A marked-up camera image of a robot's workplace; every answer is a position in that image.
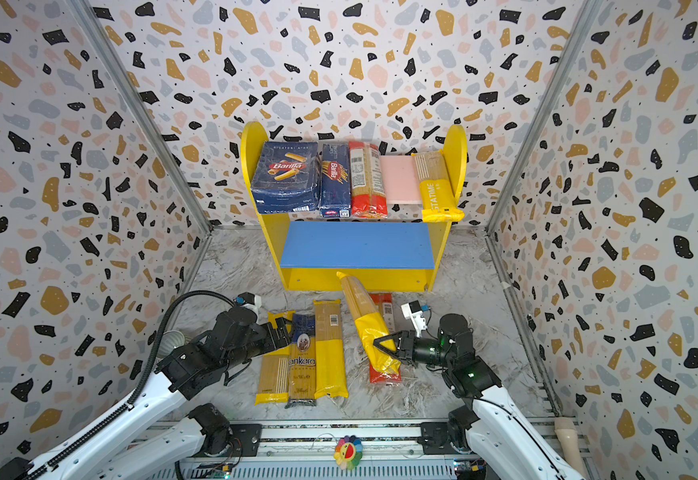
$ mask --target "blue shelf board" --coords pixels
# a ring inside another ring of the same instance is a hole
[[[423,223],[290,222],[281,268],[434,270]]]

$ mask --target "terrazzo pattern wall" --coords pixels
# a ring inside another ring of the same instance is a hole
[[[573,0],[97,0],[130,79],[218,225],[257,223],[244,124],[274,140],[374,140],[386,154],[469,135],[460,207],[479,225],[578,14]],[[392,218],[412,218],[394,206]]]
[[[200,251],[163,160],[65,3],[0,0],[0,465],[133,388]]]
[[[698,479],[698,2],[606,2],[495,232],[605,478]]]

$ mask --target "barilla rigatoni box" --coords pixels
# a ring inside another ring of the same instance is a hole
[[[323,218],[349,218],[351,216],[348,144],[324,144],[322,146],[320,216]]]
[[[250,182],[258,213],[316,210],[321,177],[316,142],[267,141]]]

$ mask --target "toy shelf unit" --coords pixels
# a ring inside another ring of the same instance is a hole
[[[250,192],[268,133],[258,122],[242,132],[242,174]],[[466,132],[448,130],[442,156],[453,195],[466,178]],[[259,214],[258,221],[286,290],[339,291],[337,271],[354,275],[369,291],[423,292],[434,286],[451,222],[292,221],[289,214]]]

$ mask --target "beige cylindrical handle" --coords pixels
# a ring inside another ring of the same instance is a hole
[[[567,417],[555,418],[554,433],[557,434],[559,443],[562,444],[562,455],[565,457],[565,461],[575,468],[581,476],[587,478],[584,460],[578,449],[578,430],[575,429],[573,420]]]

